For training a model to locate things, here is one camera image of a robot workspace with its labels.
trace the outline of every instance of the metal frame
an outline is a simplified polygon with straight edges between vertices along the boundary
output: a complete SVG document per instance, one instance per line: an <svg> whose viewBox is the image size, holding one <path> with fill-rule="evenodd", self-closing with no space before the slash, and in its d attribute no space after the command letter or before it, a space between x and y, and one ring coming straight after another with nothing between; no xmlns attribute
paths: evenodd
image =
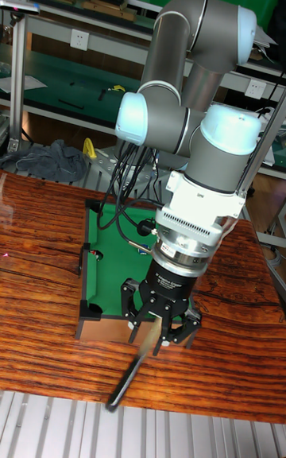
<svg viewBox="0 0 286 458"><path fill-rule="evenodd" d="M257 233L257 237L258 237L260 243L266 243L266 244L270 244L272 246L276 246L276 247L280 247L280 248L286 248L286 221L285 221L285 215L286 215L286 198L284 199L284 202L282 203L282 205L278 209L277 213L275 214L272 222L267 227L267 231L269 233L268 234L262 234L260 232ZM281 226L283 237L276 237L275 235L272 235L273 232L275 231L275 228L276 228L277 225Z"/></svg>
<svg viewBox="0 0 286 458"><path fill-rule="evenodd" d="M10 104L10 141L8 151L18 149L21 138L21 121L23 114L23 95L25 78L25 48L27 41L28 19L26 15L14 26L12 82Z"/></svg>

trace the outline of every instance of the light blue joint cap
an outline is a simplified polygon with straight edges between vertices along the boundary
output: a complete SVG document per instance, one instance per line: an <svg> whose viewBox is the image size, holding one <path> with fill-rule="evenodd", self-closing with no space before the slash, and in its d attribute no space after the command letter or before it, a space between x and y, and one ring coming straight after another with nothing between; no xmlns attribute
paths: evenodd
<svg viewBox="0 0 286 458"><path fill-rule="evenodd" d="M214 147L245 156L254 151L261 129L259 118L223 105L213 105L200 125L201 133Z"/></svg>
<svg viewBox="0 0 286 458"><path fill-rule="evenodd" d="M257 28L256 14L238 6L238 63L246 64L253 47Z"/></svg>
<svg viewBox="0 0 286 458"><path fill-rule="evenodd" d="M142 146L148 129L148 109L145 97L138 92L126 92L122 98L115 126L121 140Z"/></svg>

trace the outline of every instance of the robotic arm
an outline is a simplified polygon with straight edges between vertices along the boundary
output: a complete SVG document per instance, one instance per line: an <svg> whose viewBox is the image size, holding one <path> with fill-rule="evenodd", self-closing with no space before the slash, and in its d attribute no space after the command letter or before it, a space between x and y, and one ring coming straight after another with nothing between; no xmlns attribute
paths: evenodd
<svg viewBox="0 0 286 458"><path fill-rule="evenodd" d="M146 279L122 285L122 312L133 328L130 342L148 312L162 317L154 355L161 344L189 336L191 346L201 318L190 307L191 290L245 203L237 186L256 147L260 121L210 105L223 75L248 60L255 30L255 14L240 6L171 1L156 21L141 86L122 99L120 139L189 158L184 173L170 174L170 203L157 209L157 242ZM181 93L187 51L194 64ZM133 303L136 290L139 310ZM180 317L177 326L175 317Z"/></svg>

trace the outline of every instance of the sticker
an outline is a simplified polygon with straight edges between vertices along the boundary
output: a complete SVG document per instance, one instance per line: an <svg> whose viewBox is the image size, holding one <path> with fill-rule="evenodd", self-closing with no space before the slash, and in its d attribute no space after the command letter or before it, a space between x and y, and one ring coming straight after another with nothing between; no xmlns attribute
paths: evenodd
<svg viewBox="0 0 286 458"><path fill-rule="evenodd" d="M170 258L174 258L176 254L176 250L174 250L174 248L171 248L170 246L168 246L168 244L164 243L162 243L161 251L163 251L163 253L165 253Z"/></svg>

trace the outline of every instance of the paper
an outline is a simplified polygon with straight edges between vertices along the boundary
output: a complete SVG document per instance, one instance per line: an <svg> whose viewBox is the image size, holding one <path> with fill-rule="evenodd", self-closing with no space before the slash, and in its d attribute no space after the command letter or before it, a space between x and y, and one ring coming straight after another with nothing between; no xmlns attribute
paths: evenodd
<svg viewBox="0 0 286 458"><path fill-rule="evenodd" d="M277 45L277 43L268 34L265 34L265 31L259 25L257 25L255 32L254 44L265 46L266 48L269 48L271 44Z"/></svg>
<svg viewBox="0 0 286 458"><path fill-rule="evenodd" d="M11 85L12 78L10 76L8 78L0 78L0 89L2 89L4 92L11 92ZM40 82L36 78L33 78L32 76L25 76L25 91L31 91L32 89L40 89L42 87L47 87L47 85L44 85L44 83Z"/></svg>

